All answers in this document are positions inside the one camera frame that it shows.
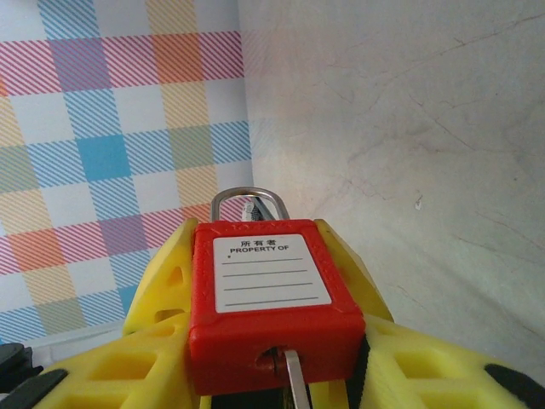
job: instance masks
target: checkered pattern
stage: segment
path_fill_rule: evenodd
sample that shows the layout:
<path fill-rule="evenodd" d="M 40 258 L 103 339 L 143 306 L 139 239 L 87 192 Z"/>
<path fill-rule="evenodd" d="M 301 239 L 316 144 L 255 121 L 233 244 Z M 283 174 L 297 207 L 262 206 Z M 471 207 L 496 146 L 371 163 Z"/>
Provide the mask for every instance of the checkered pattern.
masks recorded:
<path fill-rule="evenodd" d="M 122 319 L 172 232 L 251 184 L 237 2 L 220 3 L 0 8 L 0 343 Z"/>

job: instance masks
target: padlock shackle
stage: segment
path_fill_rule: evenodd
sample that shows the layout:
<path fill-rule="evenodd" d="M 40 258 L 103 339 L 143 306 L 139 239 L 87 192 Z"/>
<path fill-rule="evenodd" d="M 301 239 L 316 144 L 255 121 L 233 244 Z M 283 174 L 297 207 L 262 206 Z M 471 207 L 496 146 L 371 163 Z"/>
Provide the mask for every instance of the padlock shackle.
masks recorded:
<path fill-rule="evenodd" d="M 267 199 L 274 205 L 280 220 L 290 218 L 284 202 L 276 193 L 271 192 L 270 190 L 261 189 L 260 187 L 233 187 L 231 189 L 224 190 L 223 192 L 219 192 L 216 194 L 216 196 L 214 196 L 210 209 L 210 220 L 212 222 L 220 220 L 221 203 L 227 199 L 237 198 L 240 196 Z"/>

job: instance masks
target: padlock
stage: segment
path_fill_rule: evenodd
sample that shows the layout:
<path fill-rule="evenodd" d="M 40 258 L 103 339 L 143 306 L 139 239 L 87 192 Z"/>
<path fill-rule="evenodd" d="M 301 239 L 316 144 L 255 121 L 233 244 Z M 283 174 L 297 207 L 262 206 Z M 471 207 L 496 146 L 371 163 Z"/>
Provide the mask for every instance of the padlock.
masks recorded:
<path fill-rule="evenodd" d="M 220 221 L 231 197 L 269 199 L 281 219 Z M 305 382 L 351 377 L 364 336 L 351 298 L 311 220 L 287 220 L 274 193 L 239 187 L 216 196 L 195 232 L 189 350 L 199 395 L 289 384 L 284 351 Z"/>

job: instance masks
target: yellow plastic part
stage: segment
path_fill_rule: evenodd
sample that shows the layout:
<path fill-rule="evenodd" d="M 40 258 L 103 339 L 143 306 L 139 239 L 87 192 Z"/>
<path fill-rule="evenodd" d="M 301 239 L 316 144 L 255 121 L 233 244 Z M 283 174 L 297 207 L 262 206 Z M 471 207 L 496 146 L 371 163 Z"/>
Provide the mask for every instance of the yellow plastic part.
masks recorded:
<path fill-rule="evenodd" d="M 191 310 L 193 232 L 196 218 L 187 219 L 148 264 L 123 325 L 123 334 L 147 328 Z"/>
<path fill-rule="evenodd" d="M 394 324 L 361 259 L 325 221 L 316 224 L 364 311 L 370 353 L 362 409 L 525 409 L 486 374 L 485 364 L 497 360 Z M 186 368 L 196 226 L 186 221 L 147 267 L 123 328 L 136 333 L 48 368 L 70 374 L 37 409 L 210 409 Z M 348 409 L 344 381 L 309 388 L 315 409 Z"/>
<path fill-rule="evenodd" d="M 69 375 L 35 409 L 199 408 L 186 370 L 188 324 L 178 314 L 49 367 Z"/>

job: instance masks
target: plaid wallpaper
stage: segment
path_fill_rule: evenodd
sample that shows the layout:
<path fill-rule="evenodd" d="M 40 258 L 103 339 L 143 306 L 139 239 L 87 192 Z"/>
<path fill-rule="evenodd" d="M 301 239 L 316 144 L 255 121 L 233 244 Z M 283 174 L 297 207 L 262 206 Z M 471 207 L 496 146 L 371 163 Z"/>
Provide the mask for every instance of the plaid wallpaper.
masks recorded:
<path fill-rule="evenodd" d="M 0 343 L 123 319 L 251 182 L 236 0 L 0 1 Z"/>

